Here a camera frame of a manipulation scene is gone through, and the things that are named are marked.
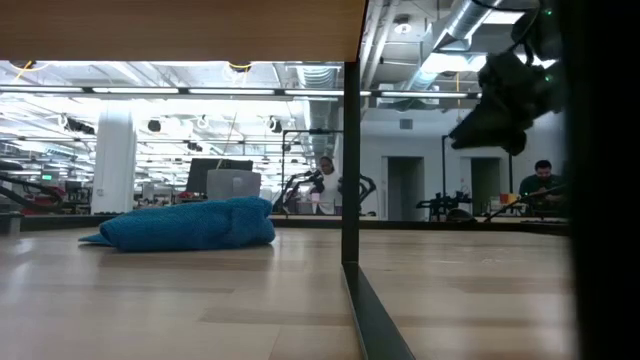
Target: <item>green shirt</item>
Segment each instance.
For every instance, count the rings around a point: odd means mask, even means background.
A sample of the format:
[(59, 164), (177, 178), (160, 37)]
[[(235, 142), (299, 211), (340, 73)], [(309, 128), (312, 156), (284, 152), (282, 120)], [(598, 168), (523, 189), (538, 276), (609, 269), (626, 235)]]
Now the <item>green shirt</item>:
[[(536, 175), (527, 176), (520, 183), (520, 195), (525, 196), (538, 191), (540, 188), (547, 190), (562, 185), (562, 177), (551, 175), (546, 181), (541, 180)], [(553, 195), (562, 194), (562, 190), (554, 191)]]

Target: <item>light wood floor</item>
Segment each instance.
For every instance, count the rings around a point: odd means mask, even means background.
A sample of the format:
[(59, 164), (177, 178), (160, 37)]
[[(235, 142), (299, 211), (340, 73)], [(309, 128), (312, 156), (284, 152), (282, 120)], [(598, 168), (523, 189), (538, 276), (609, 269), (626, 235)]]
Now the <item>light wood floor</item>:
[[(119, 254), (94, 230), (0, 238), (10, 360), (359, 359), (340, 232), (268, 247)], [(362, 266), (419, 359), (565, 359), (564, 242), (508, 233), (363, 231)]]

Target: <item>white column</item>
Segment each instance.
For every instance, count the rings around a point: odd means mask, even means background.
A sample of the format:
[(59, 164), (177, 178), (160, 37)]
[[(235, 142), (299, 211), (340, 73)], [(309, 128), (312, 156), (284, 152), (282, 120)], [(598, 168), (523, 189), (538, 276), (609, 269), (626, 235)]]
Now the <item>white column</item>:
[(98, 122), (92, 214), (133, 209), (136, 141), (129, 103), (108, 101)]

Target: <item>person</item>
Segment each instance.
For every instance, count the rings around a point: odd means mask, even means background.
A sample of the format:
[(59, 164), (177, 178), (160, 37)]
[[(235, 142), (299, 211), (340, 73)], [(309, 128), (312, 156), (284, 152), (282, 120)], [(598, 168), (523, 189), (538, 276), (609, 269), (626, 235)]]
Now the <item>person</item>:
[[(562, 177), (554, 175), (551, 172), (551, 162), (549, 160), (540, 160), (536, 162), (535, 174), (527, 176), (520, 183), (520, 195), (527, 196), (531, 194), (539, 194), (552, 188), (563, 185)], [(538, 211), (559, 211), (564, 202), (564, 194), (562, 190), (553, 191), (544, 197), (534, 198), (530, 202), (534, 210)]]
[(320, 158), (319, 177), (314, 182), (311, 193), (319, 193), (320, 199), (315, 205), (316, 215), (340, 215), (342, 209), (342, 176), (333, 166), (333, 161), (328, 156)]

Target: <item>computer monitor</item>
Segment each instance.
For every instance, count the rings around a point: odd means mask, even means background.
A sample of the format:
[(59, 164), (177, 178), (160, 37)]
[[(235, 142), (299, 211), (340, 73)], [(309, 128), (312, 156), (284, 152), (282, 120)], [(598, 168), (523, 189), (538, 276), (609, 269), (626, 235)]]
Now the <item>computer monitor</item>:
[(253, 170), (253, 161), (236, 161), (227, 159), (191, 159), (186, 191), (205, 194), (207, 192), (207, 174), (209, 170), (236, 169)]

